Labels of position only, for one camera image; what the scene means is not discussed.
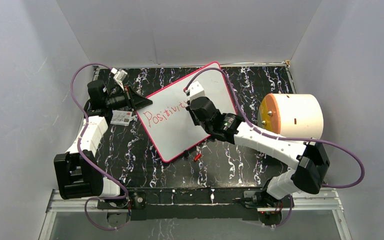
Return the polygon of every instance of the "black bracket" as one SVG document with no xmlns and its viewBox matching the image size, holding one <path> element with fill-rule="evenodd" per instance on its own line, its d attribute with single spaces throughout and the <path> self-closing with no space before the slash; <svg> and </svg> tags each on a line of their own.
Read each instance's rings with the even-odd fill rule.
<svg viewBox="0 0 384 240">
<path fill-rule="evenodd" d="M 133 109 L 134 111 L 142 109 L 153 103 L 152 100 L 139 95 L 129 85 L 124 86 L 124 96 L 128 99 L 127 106 L 129 109 Z"/>
<path fill-rule="evenodd" d="M 147 194 L 144 191 L 129 191 L 128 197 L 130 200 L 130 207 L 132 210 L 143 210 L 147 206 Z M 128 209 L 129 205 L 126 204 L 125 199 L 107 199 L 98 202 L 98 209 L 118 209 L 119 206 L 125 205 L 124 209 Z"/>
<path fill-rule="evenodd" d="M 91 151 L 84 150 L 83 153 L 93 163 L 97 163 Z M 79 153 L 58 154 L 53 160 L 53 165 L 59 194 L 63 199 L 99 196 L 102 193 L 102 174 L 90 166 Z"/>
</svg>

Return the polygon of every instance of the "glass panel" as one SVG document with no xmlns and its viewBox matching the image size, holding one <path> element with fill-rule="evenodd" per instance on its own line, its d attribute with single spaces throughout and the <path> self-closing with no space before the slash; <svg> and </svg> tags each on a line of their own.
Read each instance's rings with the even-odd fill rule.
<svg viewBox="0 0 384 240">
<path fill-rule="evenodd" d="M 109 227 L 105 212 L 91 212 L 100 225 Z M 124 213 L 111 216 L 109 221 L 121 224 Z M 52 229 L 52 240 L 340 240 L 331 210 L 295 210 L 285 225 L 275 230 L 261 227 L 259 221 L 241 219 L 154 219 L 132 221 L 117 231 L 104 231 L 94 227 L 84 212 L 58 212 Z"/>
</svg>

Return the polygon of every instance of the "red marker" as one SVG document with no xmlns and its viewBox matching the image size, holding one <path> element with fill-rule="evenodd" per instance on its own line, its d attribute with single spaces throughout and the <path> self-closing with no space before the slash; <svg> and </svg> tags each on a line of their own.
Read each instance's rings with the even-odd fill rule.
<svg viewBox="0 0 384 240">
<path fill-rule="evenodd" d="M 196 162 L 198 159 L 200 159 L 201 156 L 202 156 L 202 154 L 200 153 L 200 154 L 196 155 L 196 157 L 193 160 Z"/>
</svg>

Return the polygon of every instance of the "white card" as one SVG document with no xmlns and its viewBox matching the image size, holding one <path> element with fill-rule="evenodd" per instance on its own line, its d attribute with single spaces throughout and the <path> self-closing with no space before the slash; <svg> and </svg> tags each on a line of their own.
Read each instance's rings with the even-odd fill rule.
<svg viewBox="0 0 384 240">
<path fill-rule="evenodd" d="M 128 126 L 131 120 L 132 120 L 131 111 L 120 111 L 120 110 L 112 111 L 111 124 Z"/>
</svg>

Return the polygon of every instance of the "black marble surface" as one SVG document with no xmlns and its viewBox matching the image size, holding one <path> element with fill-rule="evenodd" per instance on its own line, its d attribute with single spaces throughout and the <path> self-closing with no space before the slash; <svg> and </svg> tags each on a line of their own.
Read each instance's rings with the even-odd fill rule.
<svg viewBox="0 0 384 240">
<path fill-rule="evenodd" d="M 195 67 L 125 69 L 125 85 L 143 96 L 195 71 Z M 292 93 L 283 66 L 223 67 L 247 117 L 257 123 L 258 108 L 269 93 Z M 108 69 L 99 78 L 107 80 Z M 194 161 L 197 154 L 202 154 Z M 96 152 L 99 167 L 128 188 L 234 188 L 263 186 L 285 172 L 280 161 L 227 142 L 204 141 L 170 163 L 163 163 L 139 120 L 110 125 Z"/>
</svg>

